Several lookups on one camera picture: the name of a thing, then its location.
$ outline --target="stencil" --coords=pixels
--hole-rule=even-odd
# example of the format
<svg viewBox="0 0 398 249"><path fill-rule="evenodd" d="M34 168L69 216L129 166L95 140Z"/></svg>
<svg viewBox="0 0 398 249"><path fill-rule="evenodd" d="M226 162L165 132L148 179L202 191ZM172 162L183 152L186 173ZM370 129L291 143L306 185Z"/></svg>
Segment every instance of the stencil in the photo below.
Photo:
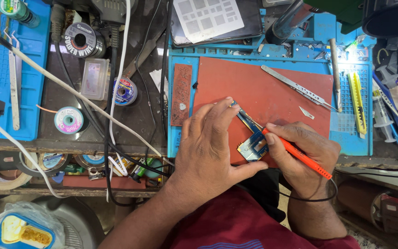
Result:
<svg viewBox="0 0 398 249"><path fill-rule="evenodd" d="M174 0L173 4L192 43L244 27L235 0Z"/></svg>

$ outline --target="hand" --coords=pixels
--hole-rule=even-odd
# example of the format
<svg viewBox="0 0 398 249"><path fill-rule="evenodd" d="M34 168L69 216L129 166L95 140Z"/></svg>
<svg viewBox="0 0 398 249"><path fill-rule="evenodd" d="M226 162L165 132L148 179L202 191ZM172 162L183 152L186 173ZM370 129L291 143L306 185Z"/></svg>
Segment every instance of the hand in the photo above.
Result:
<svg viewBox="0 0 398 249"><path fill-rule="evenodd" d="M340 145L328 140L302 122L285 126L267 124L270 133L265 135L270 156L276 161L287 182L296 194L303 199L326 197L327 179L291 156L279 139L294 142L307 156L316 161L327 172L332 173L339 157Z"/></svg>
<svg viewBox="0 0 398 249"><path fill-rule="evenodd" d="M268 168L262 161L238 167L230 165L227 130L239 112L239 105L229 107L232 101L227 97L216 104L202 106L182 125L176 170L164 189L182 200L180 205L191 207L190 211Z"/></svg>

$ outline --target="white cable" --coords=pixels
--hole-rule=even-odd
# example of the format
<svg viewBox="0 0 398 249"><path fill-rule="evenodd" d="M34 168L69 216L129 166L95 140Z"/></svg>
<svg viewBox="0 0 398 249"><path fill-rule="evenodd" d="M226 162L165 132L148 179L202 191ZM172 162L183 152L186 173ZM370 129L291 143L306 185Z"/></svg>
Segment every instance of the white cable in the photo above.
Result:
<svg viewBox="0 0 398 249"><path fill-rule="evenodd" d="M121 54L121 62L119 63L118 78L116 79L116 84L114 85L114 90L113 90L113 102L112 102L111 108L110 108L110 116L113 116L114 106L116 103L116 94L118 93L119 82L121 80L122 70L124 68L125 51L127 49L128 27L130 25L130 12L131 12L130 0L126 0L126 4L127 4L127 7L126 7L127 11L126 11L126 16L125 16L124 41L122 43L122 54ZM111 120L110 120L110 138L111 138L111 142L114 145L116 145L116 141L114 140L114 137L113 137L113 122ZM116 152L116 155L118 156L119 163L121 164L122 168L124 170L126 170L124 162L121 160L121 156L119 156L118 152Z"/></svg>
<svg viewBox="0 0 398 249"><path fill-rule="evenodd" d="M112 179L112 177L113 177L113 167L112 167L112 164L114 165L114 167L123 175L123 176L127 176L128 175L128 172L127 172L127 170L125 169L125 171L123 171L122 169L121 169L121 167L115 162L115 160L111 157L111 156L108 156L108 160L110 160L110 162L108 163L108 165L110 166L110 168L111 168L111 171L110 171L110 182L111 182L111 179ZM108 190L107 190L107 202L109 202L109 195L108 195Z"/></svg>
<svg viewBox="0 0 398 249"><path fill-rule="evenodd" d="M48 179L46 173L44 173L44 171L41 169L41 167L38 165L38 163L30 156L30 153L27 152L26 149L16 139L14 139L6 131L4 131L4 129L1 128L1 126L0 126L0 133L3 134L4 137L9 139L12 143L14 143L21 150L21 152L24 154L24 156L32 162L32 164L36 167L36 169L41 173L42 177L44 177L44 180L46 181L47 187L49 187L50 192L58 198L65 198L65 197L55 193L52 186L50 185L50 182L49 182L49 179Z"/></svg>
<svg viewBox="0 0 398 249"><path fill-rule="evenodd" d="M12 45L9 45L6 40L4 40L0 36L0 43L5 44L5 46L9 46L12 49L12 52L19 56L23 61L25 61L27 64L29 64L31 67L35 68L37 71L42 73L44 76L47 78L51 79L52 81L58 83L60 86L62 86L64 89L72 93L73 95L77 96L80 98L82 101L93 107L96 111L101 113L103 116L107 117L111 121L113 121L115 124L119 125L120 127L124 128L125 130L129 131L131 134L135 135L137 138L139 138L145 145L147 145L152 151L156 153L156 155L160 156L165 162L167 162L169 165L174 166L172 162L170 162L167 158L163 157L159 151L157 151L151 144L149 144L144 138L141 137L138 133L136 133L134 130L130 129L128 126L122 124L121 122L117 121L114 119L112 116L108 115L104 110L102 110L99 106L95 105L93 102L91 102L89 99L84 97L82 94L78 93L76 90L71 88L68 84L63 82L62 80L58 79L56 76L48 72L47 70L43 69L40 67L38 64L36 64L34 61L32 61L29 57L27 57L23 52L19 51L19 49L13 47Z"/></svg>
<svg viewBox="0 0 398 249"><path fill-rule="evenodd" d="M128 172L127 170L123 170L121 169L121 167L114 161L114 159L111 156L108 156L108 160L110 160L110 162L114 165L114 167L123 175L123 176L127 176Z"/></svg>
<svg viewBox="0 0 398 249"><path fill-rule="evenodd" d="M111 166L111 163L108 163L108 165L110 166L110 168L111 168L111 171L110 171L110 183L111 183L111 179L113 179L113 167ZM108 194L108 189L106 190L107 191L107 202L110 202L110 195Z"/></svg>

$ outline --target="wrist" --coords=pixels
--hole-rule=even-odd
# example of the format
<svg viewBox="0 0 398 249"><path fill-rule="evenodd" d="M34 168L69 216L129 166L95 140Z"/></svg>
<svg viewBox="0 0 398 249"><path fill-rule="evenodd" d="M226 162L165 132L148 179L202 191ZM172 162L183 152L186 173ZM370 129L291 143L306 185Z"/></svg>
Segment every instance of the wrist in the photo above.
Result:
<svg viewBox="0 0 398 249"><path fill-rule="evenodd" d="M164 185L157 196L167 208L183 216L192 213L203 204L196 201L193 198L194 195L185 195L185 193L179 191L179 189L169 183Z"/></svg>
<svg viewBox="0 0 398 249"><path fill-rule="evenodd" d="M306 200L318 200L318 199L325 199L328 197L326 191L326 185L320 186L317 189L305 189L305 190L297 190L293 189L291 191L291 196L306 199Z"/></svg>

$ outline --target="blue circuit board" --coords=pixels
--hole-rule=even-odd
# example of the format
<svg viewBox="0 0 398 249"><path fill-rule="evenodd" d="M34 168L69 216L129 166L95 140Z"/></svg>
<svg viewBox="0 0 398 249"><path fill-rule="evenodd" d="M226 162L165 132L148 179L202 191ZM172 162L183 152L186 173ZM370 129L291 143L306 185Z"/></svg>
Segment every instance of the blue circuit board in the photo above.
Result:
<svg viewBox="0 0 398 249"><path fill-rule="evenodd" d="M245 142L239 144L237 151L246 159L248 162L259 161L262 156L268 152L268 144L265 140L265 136L262 134L262 127L257 127L250 119L246 118L248 114L240 107L237 116L240 120L254 133Z"/></svg>
<svg viewBox="0 0 398 249"><path fill-rule="evenodd" d="M248 161L259 161L268 152L267 140L261 131L251 135L245 142L237 148L237 151Z"/></svg>

